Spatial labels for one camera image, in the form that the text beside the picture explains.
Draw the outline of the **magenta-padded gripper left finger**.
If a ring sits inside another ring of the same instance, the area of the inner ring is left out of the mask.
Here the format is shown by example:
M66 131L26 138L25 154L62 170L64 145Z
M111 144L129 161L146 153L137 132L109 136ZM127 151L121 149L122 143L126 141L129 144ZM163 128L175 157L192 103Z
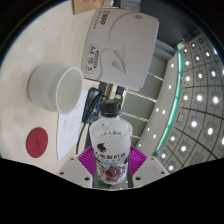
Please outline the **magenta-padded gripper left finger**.
M69 158L57 176L84 188L97 188L98 175L93 148L88 147L79 156Z

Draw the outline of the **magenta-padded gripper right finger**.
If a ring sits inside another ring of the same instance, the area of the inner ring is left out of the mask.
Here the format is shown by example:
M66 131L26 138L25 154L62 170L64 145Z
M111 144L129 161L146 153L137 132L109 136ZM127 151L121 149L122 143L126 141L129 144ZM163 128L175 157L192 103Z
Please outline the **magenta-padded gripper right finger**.
M168 175L168 171L154 156L147 157L131 147L127 181L129 188L140 188Z

